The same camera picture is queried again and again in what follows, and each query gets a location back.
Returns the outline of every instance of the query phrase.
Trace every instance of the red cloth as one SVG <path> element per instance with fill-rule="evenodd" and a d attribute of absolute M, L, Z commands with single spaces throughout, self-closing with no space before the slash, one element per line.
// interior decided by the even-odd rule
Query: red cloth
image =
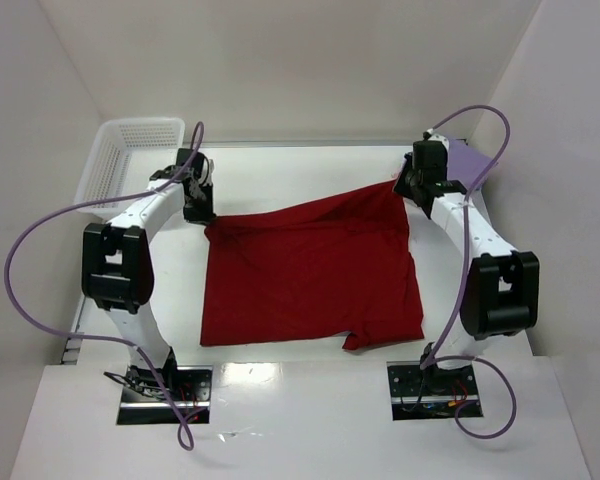
<path fill-rule="evenodd" d="M 219 217 L 200 344 L 350 332 L 343 348 L 423 338 L 403 200 L 380 183 L 284 210 Z"/>

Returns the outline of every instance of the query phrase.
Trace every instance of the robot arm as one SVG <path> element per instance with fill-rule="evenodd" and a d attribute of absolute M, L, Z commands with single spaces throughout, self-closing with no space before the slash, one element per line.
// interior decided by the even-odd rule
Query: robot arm
<path fill-rule="evenodd" d="M 187 160 L 191 150 L 180 149 L 176 165 L 152 175 L 147 190 L 164 185 Z M 141 198 L 106 224 L 91 223 L 84 231 L 82 290 L 106 310 L 122 338 L 142 347 L 168 384 L 177 372 L 171 347 L 158 329 L 149 299 L 154 275 L 149 243 L 171 216 L 182 210 L 185 220 L 206 225 L 213 214 L 213 164 L 198 153 L 184 178 L 166 189 Z M 129 349 L 130 372 L 138 382 L 152 383 L 143 358 Z"/>
<path fill-rule="evenodd" d="M 413 153 L 394 186 L 394 191 L 413 200 L 439 225 L 460 252 L 464 251 L 466 189 L 447 179 L 449 142 L 427 132 L 414 142 Z M 493 337 L 511 336 L 536 324 L 539 262 L 532 252 L 519 252 L 505 241 L 468 202 L 471 263 L 456 322 L 440 355 L 475 356 Z M 441 368 L 457 368 L 443 362 Z"/>

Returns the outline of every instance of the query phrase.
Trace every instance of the basket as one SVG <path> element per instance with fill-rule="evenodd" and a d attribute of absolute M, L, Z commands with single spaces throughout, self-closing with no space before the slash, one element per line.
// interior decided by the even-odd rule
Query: basket
<path fill-rule="evenodd" d="M 184 138 L 180 118 L 122 118 L 100 126 L 74 204 L 141 192 L 158 169 L 175 163 Z M 110 220 L 131 202 L 81 208 Z"/>

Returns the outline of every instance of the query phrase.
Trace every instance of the table surface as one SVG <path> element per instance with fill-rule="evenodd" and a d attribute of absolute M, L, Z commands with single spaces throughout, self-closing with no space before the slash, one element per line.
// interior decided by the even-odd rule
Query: table surface
<path fill-rule="evenodd" d="M 217 213 L 238 214 L 386 181 L 407 150 L 271 147 L 206 153 L 216 160 Z M 153 172 L 168 161 L 147 156 L 144 168 Z M 144 173 L 133 175 L 140 181 Z M 481 204 L 479 195 L 475 200 Z M 12 478 L 589 478 L 551 363 L 532 356 L 524 334 L 485 354 L 518 394 L 518 420 L 504 437 L 476 441 L 449 419 L 392 421 L 386 362 L 417 360 L 425 343 L 436 338 L 451 311 L 461 265 L 444 232 L 417 209 L 407 211 L 427 340 L 356 354 L 341 349 L 344 337 L 200 347 L 208 244 L 202 228 L 174 216 L 151 244 L 152 304 L 179 363 L 213 365 L 211 423 L 192 428 L 196 449 L 178 447 L 174 425 L 116 426 L 120 387 L 102 371 L 122 373 L 127 353 L 116 345 L 84 342 L 76 366 L 45 369 Z M 116 334 L 90 301 L 80 324 L 88 333 Z M 467 424 L 494 431 L 508 418 L 511 402 L 496 375 L 479 364 L 475 369 L 485 417 Z"/>
<path fill-rule="evenodd" d="M 215 209 L 218 215 L 260 213 L 297 205 L 393 178 L 409 146 L 381 147 L 218 147 L 205 153 L 215 160 Z M 141 189 L 146 178 L 172 161 L 173 152 L 135 154 L 124 193 Z M 483 207 L 481 194 L 477 205 Z M 462 257 L 447 235 L 407 202 L 409 248 L 416 264 L 425 318 L 425 340 L 350 353 L 344 336 L 317 340 L 220 347 L 200 346 L 208 241 L 203 227 L 174 215 L 151 243 L 156 286 L 151 305 L 160 331 L 180 365 L 217 362 L 281 362 L 347 359 L 417 360 L 427 342 L 442 331 L 457 295 Z M 118 335 L 104 311 L 87 300 L 80 330 Z M 491 358 L 531 355 L 525 333 L 487 349 Z M 125 361 L 119 345 L 85 342 L 79 364 Z"/>

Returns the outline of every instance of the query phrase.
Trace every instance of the white wall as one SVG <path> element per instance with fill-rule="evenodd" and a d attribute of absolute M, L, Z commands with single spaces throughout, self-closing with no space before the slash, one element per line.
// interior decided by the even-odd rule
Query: white wall
<path fill-rule="evenodd" d="M 106 118 L 203 119 L 214 140 L 404 142 L 489 99 L 538 1 L 41 3 Z"/>
<path fill-rule="evenodd" d="M 600 478 L 600 0 L 544 0 L 491 103 L 512 140 L 486 187 L 496 227 L 540 258 L 536 353 L 557 371 Z M 484 115 L 471 138 L 495 151 Z"/>
<path fill-rule="evenodd" d="M 8 478 L 43 366 L 59 343 L 21 320 L 2 287 L 2 264 L 30 222 L 66 205 L 99 117 L 35 0 L 0 1 L 0 479 Z M 16 259 L 16 289 L 50 325 L 71 325 L 85 217 L 56 221 Z"/>

